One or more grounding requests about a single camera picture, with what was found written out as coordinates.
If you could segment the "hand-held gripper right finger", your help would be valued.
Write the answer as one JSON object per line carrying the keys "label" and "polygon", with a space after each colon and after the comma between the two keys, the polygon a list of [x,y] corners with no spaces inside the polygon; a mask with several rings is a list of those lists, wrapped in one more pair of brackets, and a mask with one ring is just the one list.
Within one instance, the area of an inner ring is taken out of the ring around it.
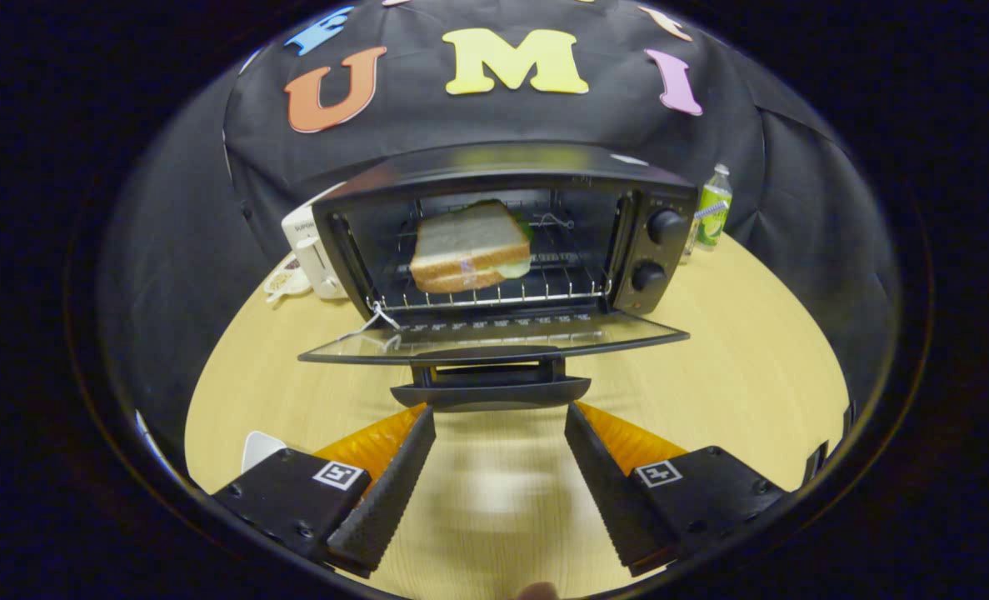
{"label": "hand-held gripper right finger", "polygon": [[632,576],[718,547],[787,494],[726,449],[686,451],[584,402],[564,437]]}

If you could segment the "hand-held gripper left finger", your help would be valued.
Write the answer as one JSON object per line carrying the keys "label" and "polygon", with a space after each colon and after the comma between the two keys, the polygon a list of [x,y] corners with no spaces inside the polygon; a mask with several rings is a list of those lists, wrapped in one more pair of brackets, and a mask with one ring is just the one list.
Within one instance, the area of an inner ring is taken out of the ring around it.
{"label": "hand-held gripper left finger", "polygon": [[309,562],[368,578],[397,532],[434,440],[433,410],[407,407],[315,453],[278,449],[213,497]]}

